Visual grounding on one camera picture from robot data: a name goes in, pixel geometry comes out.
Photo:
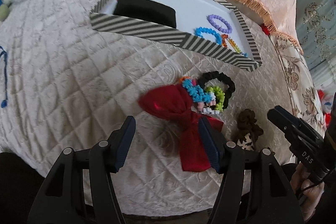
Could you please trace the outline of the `person's hand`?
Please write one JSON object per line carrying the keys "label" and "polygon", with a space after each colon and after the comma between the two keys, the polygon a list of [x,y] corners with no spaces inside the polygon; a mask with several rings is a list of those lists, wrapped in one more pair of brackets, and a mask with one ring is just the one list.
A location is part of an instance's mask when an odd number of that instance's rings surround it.
{"label": "person's hand", "polygon": [[301,190],[306,200],[301,205],[303,220],[308,221],[314,214],[321,196],[324,192],[325,184],[322,182],[318,186],[313,187],[313,183],[308,179],[310,173],[302,163],[295,168],[295,172],[291,177],[290,185],[294,192]]}

